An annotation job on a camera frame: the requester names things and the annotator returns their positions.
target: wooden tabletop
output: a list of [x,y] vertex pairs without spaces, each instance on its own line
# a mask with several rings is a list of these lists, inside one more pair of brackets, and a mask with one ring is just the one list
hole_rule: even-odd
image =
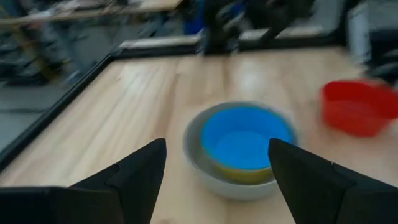
[[319,89],[360,73],[336,48],[119,60],[0,175],[0,185],[68,186],[165,137],[167,162],[152,223],[294,223],[280,191],[257,202],[207,191],[185,162],[183,132],[211,105],[258,101],[291,120],[302,148],[398,186],[395,125],[366,139],[320,119]]
[[124,7],[111,6],[106,9],[95,9],[87,11],[67,11],[52,13],[52,10],[31,14],[25,17],[0,19],[0,26],[23,25],[30,22],[43,21],[69,21],[75,19],[87,19],[99,16],[137,14],[146,12],[172,11],[183,0],[141,0],[139,4]]

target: gray bowl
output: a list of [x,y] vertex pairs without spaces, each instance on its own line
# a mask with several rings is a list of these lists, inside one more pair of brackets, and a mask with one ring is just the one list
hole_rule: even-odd
[[210,117],[220,110],[237,106],[263,107],[250,102],[227,102],[202,111],[189,123],[185,130],[184,153],[203,184],[214,193],[235,200],[256,200],[268,196],[277,188],[275,179],[255,185],[245,185],[229,180],[216,170],[213,161],[201,147],[201,130]]

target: floor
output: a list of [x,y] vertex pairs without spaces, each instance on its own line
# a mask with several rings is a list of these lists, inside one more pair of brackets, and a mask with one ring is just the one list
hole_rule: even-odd
[[[317,13],[310,23],[321,24],[328,31],[336,27],[336,18],[341,8],[340,1],[319,0],[315,5]],[[370,9],[377,15],[371,16],[374,27],[391,26],[398,24],[398,16],[389,16],[382,12],[396,12],[398,3],[392,1],[371,1]],[[139,38],[141,27],[122,27],[113,40],[107,36],[104,28],[90,28],[84,30],[88,36],[84,41],[77,43],[79,56],[85,65],[103,58],[113,47],[123,40]],[[181,33],[180,29],[171,35]],[[66,91],[71,84],[65,80],[55,82],[43,87],[8,88],[0,86],[0,150],[7,146],[23,130],[34,122],[43,112],[51,107]]]

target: bowl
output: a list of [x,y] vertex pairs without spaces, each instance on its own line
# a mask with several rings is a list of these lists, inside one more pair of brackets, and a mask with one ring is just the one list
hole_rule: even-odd
[[185,157],[203,185],[212,192],[234,200],[257,200],[275,189],[274,178],[256,184],[242,184],[221,174],[201,146],[201,131],[205,123],[218,111],[236,106],[259,106],[251,102],[227,102],[202,111],[188,124],[183,138]]
[[250,104],[215,113],[203,127],[201,144],[227,178],[255,184],[273,178],[268,158],[271,138],[294,143],[293,131],[283,117]]
[[322,89],[324,122],[359,137],[377,136],[398,118],[398,96],[389,86],[364,80],[339,80]]

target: red bowl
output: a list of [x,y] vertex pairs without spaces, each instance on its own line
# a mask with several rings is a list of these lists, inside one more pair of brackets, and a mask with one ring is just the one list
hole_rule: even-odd
[[323,87],[322,114],[331,127],[371,137],[398,118],[398,96],[387,85],[334,81]]

